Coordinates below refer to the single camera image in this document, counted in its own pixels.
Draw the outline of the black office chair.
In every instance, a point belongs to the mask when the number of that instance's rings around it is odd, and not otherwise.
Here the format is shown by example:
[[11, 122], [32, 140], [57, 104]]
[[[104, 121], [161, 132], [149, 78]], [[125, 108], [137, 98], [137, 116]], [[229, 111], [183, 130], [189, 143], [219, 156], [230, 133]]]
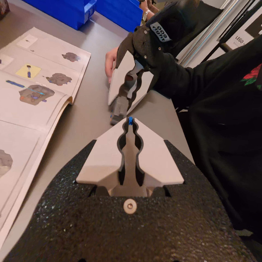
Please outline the black office chair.
[[169, 51], [176, 61], [180, 59], [178, 55], [182, 52], [182, 50], [201, 32], [203, 32], [203, 30], [206, 29], [222, 13], [222, 11], [223, 9], [208, 5], [203, 1], [199, 2], [196, 10], [197, 24], [195, 29], [190, 34], [182, 38], [182, 40], [180, 40], [180, 42]]

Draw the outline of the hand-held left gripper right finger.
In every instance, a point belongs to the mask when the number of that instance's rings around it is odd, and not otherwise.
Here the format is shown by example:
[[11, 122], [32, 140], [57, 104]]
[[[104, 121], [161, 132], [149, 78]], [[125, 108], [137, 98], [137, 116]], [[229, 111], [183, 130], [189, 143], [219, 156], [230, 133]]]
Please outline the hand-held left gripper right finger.
[[133, 119], [136, 155], [136, 181], [139, 186], [163, 187], [183, 184], [184, 179], [162, 137], [138, 119]]

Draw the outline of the person's right hand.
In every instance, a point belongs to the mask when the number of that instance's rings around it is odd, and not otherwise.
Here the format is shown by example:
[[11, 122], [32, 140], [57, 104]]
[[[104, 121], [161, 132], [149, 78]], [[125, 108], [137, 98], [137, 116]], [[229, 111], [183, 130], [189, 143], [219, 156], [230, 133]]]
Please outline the person's right hand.
[[107, 76], [109, 84], [111, 83], [113, 74], [113, 65], [117, 58], [118, 47], [110, 50], [105, 56], [105, 74]]

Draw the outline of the aluminium frame post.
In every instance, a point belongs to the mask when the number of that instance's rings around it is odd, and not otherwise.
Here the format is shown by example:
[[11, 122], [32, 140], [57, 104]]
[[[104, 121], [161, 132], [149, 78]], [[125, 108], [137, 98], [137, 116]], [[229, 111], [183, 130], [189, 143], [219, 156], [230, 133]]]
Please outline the aluminium frame post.
[[246, 6], [254, 1], [248, 0], [223, 0], [204, 1], [217, 7], [222, 13], [194, 40], [192, 40], [177, 56], [178, 64], [183, 67], [195, 67], [200, 64], [213, 51], [220, 37], [231, 23], [245, 10]]

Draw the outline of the dark grey toy motor block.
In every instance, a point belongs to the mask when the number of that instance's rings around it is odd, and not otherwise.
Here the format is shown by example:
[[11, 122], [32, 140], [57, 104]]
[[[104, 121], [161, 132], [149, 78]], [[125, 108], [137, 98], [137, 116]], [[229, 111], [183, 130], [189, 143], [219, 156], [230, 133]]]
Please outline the dark grey toy motor block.
[[110, 120], [111, 125], [114, 126], [126, 118], [128, 106], [129, 101], [124, 96], [119, 96], [114, 100]]

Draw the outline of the white printed sign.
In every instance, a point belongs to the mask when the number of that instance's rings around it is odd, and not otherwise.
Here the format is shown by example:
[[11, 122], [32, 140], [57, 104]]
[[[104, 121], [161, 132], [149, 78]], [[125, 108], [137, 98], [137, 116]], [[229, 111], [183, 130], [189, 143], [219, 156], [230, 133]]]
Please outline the white printed sign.
[[262, 1], [254, 1], [221, 37], [218, 48], [229, 52], [262, 34]]

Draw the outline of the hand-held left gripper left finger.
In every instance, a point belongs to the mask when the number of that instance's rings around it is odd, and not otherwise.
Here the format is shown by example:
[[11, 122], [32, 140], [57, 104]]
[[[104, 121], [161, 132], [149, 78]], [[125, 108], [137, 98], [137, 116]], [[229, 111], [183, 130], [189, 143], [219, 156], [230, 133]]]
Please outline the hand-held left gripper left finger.
[[128, 119], [125, 118], [98, 137], [76, 181], [96, 186], [123, 185], [125, 160], [122, 150], [126, 146], [127, 132]]

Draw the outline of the blue plastic storage bin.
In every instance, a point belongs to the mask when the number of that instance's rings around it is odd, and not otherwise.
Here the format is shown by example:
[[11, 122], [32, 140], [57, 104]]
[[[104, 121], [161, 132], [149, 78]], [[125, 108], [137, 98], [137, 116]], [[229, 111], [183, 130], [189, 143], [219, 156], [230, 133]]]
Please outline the blue plastic storage bin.
[[94, 14], [96, 0], [24, 0], [24, 2], [78, 30]]
[[97, 0], [96, 11], [129, 32], [140, 26], [143, 14], [137, 0]]

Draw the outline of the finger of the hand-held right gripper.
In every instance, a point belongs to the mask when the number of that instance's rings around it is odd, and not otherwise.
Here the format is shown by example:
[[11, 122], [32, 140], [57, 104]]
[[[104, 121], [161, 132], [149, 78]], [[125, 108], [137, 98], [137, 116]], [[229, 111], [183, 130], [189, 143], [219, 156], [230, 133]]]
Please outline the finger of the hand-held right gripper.
[[108, 106], [110, 106], [119, 94], [120, 87], [125, 83], [126, 75], [135, 67], [133, 55], [127, 50], [120, 65], [116, 67], [112, 74], [108, 93]]
[[133, 74], [132, 71], [128, 72], [127, 75], [132, 76], [133, 80], [135, 80], [133, 86], [127, 91], [129, 105], [126, 114], [128, 115], [148, 93], [153, 74], [150, 71], [141, 70], [138, 75]]

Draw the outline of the person's black sweater torso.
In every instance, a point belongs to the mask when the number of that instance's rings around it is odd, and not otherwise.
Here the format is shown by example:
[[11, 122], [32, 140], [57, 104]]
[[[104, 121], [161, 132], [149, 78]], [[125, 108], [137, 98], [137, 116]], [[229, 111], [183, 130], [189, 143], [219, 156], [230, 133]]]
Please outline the person's black sweater torso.
[[234, 226], [261, 241], [261, 64], [227, 87], [206, 89], [188, 107], [195, 163]]

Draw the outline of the open instruction booklet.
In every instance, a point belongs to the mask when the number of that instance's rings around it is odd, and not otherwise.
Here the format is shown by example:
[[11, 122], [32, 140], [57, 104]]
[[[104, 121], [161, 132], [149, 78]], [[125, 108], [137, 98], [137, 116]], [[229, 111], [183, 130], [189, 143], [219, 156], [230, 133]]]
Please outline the open instruction booklet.
[[11, 230], [91, 54], [37, 28], [1, 49], [0, 238]]

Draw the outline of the dark toy truck box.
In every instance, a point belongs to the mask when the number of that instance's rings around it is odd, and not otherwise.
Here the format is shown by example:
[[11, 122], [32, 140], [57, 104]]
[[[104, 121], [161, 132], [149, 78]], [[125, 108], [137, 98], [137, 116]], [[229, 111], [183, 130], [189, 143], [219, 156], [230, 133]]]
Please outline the dark toy truck box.
[[9, 4], [7, 0], [0, 0], [0, 20], [9, 13]]

